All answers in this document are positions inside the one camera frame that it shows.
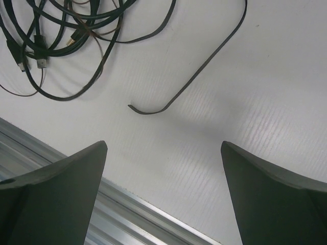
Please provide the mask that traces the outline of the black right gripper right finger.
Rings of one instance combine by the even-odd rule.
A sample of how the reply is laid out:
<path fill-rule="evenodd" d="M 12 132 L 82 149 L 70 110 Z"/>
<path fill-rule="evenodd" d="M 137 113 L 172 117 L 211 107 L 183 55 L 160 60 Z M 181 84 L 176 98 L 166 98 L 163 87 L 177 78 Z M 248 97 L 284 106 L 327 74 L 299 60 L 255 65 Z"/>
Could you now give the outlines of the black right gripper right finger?
<path fill-rule="evenodd" d="M 243 244 L 326 244 L 326 183 L 228 141 L 221 155 Z"/>

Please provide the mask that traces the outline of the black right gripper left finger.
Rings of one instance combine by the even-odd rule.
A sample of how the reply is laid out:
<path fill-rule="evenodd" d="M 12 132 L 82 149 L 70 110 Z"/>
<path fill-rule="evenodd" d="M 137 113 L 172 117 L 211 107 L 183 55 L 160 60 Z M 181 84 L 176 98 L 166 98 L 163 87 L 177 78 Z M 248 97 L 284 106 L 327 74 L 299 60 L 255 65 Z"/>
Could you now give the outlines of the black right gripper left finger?
<path fill-rule="evenodd" d="M 84 244 L 107 156 L 87 148 L 1 182 L 1 244 Z"/>

